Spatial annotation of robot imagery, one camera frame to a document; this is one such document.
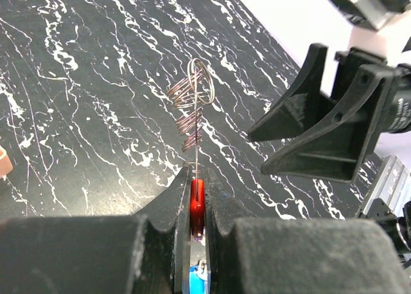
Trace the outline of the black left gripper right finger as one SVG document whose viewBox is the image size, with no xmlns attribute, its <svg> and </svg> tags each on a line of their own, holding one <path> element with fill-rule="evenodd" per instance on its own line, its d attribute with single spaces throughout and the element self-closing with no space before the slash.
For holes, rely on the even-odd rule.
<svg viewBox="0 0 411 294">
<path fill-rule="evenodd" d="M 211 293 L 405 293 L 407 275 L 374 221 L 261 218 L 205 174 Z"/>
</svg>

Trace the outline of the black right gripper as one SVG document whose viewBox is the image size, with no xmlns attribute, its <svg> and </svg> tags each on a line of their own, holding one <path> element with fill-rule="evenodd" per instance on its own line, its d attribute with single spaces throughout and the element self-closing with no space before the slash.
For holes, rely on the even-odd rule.
<svg viewBox="0 0 411 294">
<path fill-rule="evenodd" d="M 262 174 L 354 180 L 379 130 L 390 91 L 390 68 L 384 66 L 386 58 L 356 47 L 338 51 L 330 98 L 320 90 L 327 52 L 327 46 L 311 44 L 289 89 L 249 129 L 252 142 L 295 138 L 262 164 Z M 392 134 L 410 131 L 410 64 L 398 64 L 396 69 L 402 78 L 382 130 Z"/>
</svg>

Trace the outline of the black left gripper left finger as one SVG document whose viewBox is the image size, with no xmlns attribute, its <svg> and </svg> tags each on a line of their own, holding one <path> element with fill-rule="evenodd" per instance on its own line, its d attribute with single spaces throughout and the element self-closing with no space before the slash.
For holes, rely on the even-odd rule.
<svg viewBox="0 0 411 294">
<path fill-rule="evenodd" d="M 187 293 L 189 169 L 137 213 L 1 223 L 2 293 Z"/>
</svg>

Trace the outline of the silver key with blue tag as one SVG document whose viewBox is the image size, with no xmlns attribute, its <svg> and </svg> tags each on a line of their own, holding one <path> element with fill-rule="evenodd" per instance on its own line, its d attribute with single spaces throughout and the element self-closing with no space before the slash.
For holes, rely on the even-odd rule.
<svg viewBox="0 0 411 294">
<path fill-rule="evenodd" d="M 206 260 L 199 260 L 189 269 L 189 294 L 208 294 L 208 270 Z"/>
</svg>

